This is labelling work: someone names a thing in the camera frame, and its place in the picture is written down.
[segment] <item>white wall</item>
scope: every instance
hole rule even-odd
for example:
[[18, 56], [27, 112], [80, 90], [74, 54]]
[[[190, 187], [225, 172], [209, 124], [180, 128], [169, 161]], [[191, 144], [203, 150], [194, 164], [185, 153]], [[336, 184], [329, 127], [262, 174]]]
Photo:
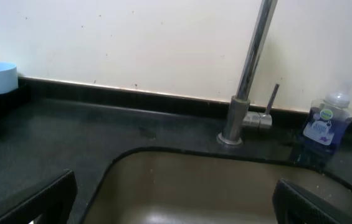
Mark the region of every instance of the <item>white wall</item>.
[[[25, 77], [229, 101], [260, 0], [0, 0], [0, 60]], [[308, 111], [352, 77], [352, 0], [279, 0], [250, 99]]]

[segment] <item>hand soap dispenser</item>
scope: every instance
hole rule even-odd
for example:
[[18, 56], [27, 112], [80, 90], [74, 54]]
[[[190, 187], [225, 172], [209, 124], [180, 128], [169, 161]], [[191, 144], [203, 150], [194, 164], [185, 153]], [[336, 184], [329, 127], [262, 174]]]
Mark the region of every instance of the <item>hand soap dispenser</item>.
[[312, 101], [312, 107], [302, 136], [304, 144], [327, 153], [334, 153], [352, 122], [352, 109], [348, 108], [348, 93], [351, 84], [345, 84], [340, 91], [327, 94], [325, 99]]

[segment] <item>black countertop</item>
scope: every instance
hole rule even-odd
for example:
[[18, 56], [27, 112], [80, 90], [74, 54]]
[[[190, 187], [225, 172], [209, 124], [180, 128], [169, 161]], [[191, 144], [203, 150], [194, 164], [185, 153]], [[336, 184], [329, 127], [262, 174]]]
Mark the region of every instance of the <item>black countertop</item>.
[[296, 147], [297, 129], [244, 131], [242, 149], [216, 141], [224, 120], [36, 98], [0, 119], [0, 200], [59, 170], [75, 172], [78, 195], [68, 223], [78, 223], [105, 171], [141, 147], [302, 166], [352, 189], [352, 134], [324, 159]]

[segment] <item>bottle label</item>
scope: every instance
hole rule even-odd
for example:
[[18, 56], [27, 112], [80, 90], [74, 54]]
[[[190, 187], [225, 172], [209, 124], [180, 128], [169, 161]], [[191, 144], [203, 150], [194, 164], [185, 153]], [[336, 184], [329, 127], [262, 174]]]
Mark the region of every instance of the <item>bottle label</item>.
[[323, 109], [320, 113], [315, 113], [310, 122], [307, 123], [303, 134], [323, 145], [329, 146], [335, 135], [332, 131], [332, 110]]

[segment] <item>sink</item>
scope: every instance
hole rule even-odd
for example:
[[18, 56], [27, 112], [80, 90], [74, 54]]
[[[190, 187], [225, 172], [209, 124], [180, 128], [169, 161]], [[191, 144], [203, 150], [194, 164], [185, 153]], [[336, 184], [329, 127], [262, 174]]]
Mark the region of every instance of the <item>sink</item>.
[[84, 223], [277, 223], [272, 194], [291, 180], [352, 217], [352, 193], [296, 167], [138, 152], [108, 171]]

